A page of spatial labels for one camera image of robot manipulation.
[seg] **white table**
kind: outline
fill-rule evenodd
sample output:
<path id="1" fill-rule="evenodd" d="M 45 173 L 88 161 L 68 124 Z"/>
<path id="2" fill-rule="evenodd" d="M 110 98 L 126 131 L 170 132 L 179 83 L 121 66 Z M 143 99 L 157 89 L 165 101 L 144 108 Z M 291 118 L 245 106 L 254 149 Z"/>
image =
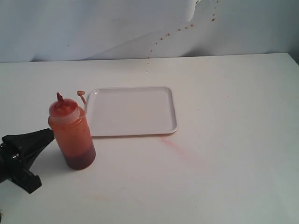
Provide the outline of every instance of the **white table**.
<path id="1" fill-rule="evenodd" d="M 59 91 L 169 86 L 179 129 L 94 139 L 70 170 L 53 141 L 29 195 L 0 184 L 3 224 L 299 223 L 299 66 L 288 54 L 0 64 L 0 137 L 48 127 Z"/>

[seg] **sauce bottle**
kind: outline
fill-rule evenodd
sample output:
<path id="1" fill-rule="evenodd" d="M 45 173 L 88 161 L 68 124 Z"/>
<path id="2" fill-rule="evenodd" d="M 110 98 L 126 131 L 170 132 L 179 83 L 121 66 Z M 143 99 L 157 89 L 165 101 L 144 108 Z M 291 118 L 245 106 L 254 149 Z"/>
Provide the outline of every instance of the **sauce bottle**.
<path id="1" fill-rule="evenodd" d="M 96 153 L 85 115 L 87 104 L 82 96 L 85 92 L 77 94 L 84 102 L 85 111 L 74 100 L 63 99 L 58 92 L 57 101 L 49 108 L 48 122 L 67 165 L 81 170 L 92 164 Z"/>

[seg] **white wall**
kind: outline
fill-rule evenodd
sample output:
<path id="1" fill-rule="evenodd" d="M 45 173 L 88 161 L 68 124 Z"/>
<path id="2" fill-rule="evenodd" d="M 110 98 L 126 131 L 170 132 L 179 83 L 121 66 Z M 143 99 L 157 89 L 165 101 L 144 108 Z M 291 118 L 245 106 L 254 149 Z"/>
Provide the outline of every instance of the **white wall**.
<path id="1" fill-rule="evenodd" d="M 299 0 L 159 0 L 160 10 L 117 1 L 1 1 L 0 62 L 268 52 L 299 61 Z"/>

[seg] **red liquid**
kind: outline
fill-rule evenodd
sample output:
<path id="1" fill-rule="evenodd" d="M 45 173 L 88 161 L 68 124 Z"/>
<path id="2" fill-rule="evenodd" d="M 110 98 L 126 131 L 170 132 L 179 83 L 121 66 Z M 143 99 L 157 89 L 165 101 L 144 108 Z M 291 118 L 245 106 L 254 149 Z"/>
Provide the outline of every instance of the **red liquid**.
<path id="1" fill-rule="evenodd" d="M 89 167 L 95 158 L 95 150 L 93 143 L 83 154 L 79 156 L 67 156 L 64 154 L 66 164 L 76 170 L 85 169 Z"/>

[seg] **plastic tray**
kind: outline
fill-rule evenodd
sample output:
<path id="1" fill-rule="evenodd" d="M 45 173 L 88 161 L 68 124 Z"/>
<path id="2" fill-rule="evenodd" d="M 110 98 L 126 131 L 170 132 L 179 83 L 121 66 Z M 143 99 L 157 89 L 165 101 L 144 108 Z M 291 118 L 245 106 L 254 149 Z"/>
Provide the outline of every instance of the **plastic tray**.
<path id="1" fill-rule="evenodd" d="M 170 134 L 178 129 L 168 87 L 95 89 L 87 104 L 93 137 Z"/>

